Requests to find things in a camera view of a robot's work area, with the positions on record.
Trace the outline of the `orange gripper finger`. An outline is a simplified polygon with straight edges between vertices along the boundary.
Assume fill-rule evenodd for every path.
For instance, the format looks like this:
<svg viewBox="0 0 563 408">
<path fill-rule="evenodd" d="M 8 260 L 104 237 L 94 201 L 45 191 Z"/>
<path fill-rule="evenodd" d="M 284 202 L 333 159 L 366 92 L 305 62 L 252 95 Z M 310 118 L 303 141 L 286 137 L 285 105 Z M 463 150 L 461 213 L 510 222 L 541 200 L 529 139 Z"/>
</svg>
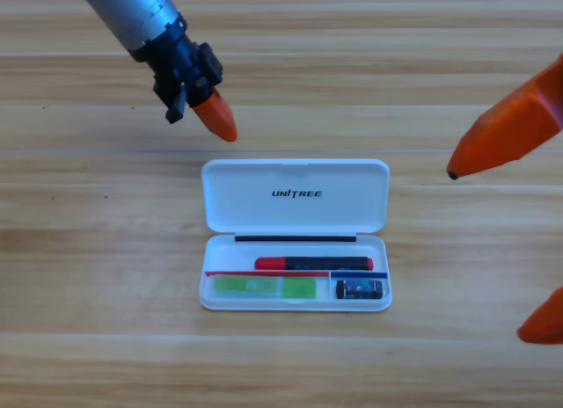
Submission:
<svg viewBox="0 0 563 408">
<path fill-rule="evenodd" d="M 563 291 L 557 288 L 517 329 L 516 335 L 537 345 L 561 345 L 563 342 Z"/>
<path fill-rule="evenodd" d="M 459 179 L 519 160 L 562 131 L 562 59 L 482 113 L 447 165 Z"/>
</svg>

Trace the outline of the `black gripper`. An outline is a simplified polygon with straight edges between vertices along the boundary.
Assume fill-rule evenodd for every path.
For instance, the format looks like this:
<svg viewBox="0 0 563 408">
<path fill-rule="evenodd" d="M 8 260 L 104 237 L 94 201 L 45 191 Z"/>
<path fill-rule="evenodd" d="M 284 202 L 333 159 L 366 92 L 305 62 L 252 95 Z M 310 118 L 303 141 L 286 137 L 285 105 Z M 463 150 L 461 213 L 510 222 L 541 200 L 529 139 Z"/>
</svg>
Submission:
<svg viewBox="0 0 563 408">
<path fill-rule="evenodd" d="M 223 81 L 223 65 L 207 42 L 190 41 L 186 30 L 185 23 L 167 24 L 163 33 L 130 54 L 152 69 L 153 91 L 167 107 L 165 118 L 171 124 L 183 118 L 188 106 L 212 134 L 235 142 L 233 112 L 215 88 Z"/>
</svg>

